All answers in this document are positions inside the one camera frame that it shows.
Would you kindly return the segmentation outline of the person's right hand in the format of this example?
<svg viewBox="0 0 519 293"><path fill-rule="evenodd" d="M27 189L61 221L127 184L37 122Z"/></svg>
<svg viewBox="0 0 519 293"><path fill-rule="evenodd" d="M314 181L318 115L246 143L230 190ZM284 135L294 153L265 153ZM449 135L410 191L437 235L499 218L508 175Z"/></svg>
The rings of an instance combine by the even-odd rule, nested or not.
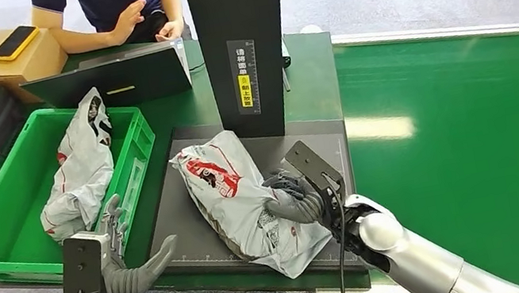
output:
<svg viewBox="0 0 519 293"><path fill-rule="evenodd" d="M122 45L133 33L136 25L144 20L142 9L146 5L145 0L137 0L119 14L118 21L112 31L107 33L106 43L113 47Z"/></svg>

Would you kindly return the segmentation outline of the person's left hand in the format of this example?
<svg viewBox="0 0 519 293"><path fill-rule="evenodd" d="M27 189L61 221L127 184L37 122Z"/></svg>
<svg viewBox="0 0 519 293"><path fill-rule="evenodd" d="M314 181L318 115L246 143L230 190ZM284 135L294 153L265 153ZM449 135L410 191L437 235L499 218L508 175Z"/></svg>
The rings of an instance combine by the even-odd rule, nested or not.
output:
<svg viewBox="0 0 519 293"><path fill-rule="evenodd" d="M185 30L184 20L167 21L162 28L156 33L155 39L159 41L169 41L182 38Z"/></svg>

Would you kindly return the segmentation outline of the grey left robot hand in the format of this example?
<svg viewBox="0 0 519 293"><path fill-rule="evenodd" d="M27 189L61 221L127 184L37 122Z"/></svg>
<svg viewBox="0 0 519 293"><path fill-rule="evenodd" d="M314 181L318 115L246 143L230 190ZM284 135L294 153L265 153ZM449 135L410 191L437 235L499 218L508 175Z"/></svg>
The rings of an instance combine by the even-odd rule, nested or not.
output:
<svg viewBox="0 0 519 293"><path fill-rule="evenodd" d="M177 235L164 238L159 251L138 268L127 268L123 261L123 235L128 224L121 222L121 198L113 194L104 207L97 233L106 236L102 256L102 277L107 293L145 293L171 262L178 244Z"/></svg>

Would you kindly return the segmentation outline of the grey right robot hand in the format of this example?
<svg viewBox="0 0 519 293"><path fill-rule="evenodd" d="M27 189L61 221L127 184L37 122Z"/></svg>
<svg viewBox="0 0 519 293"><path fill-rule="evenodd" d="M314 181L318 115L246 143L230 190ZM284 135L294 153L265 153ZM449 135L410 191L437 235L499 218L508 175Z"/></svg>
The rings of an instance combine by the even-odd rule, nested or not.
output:
<svg viewBox="0 0 519 293"><path fill-rule="evenodd" d="M263 202L263 208L270 214L302 224L321 220L323 200L303 175L280 168L273 171L262 185L272 193Z"/></svg>

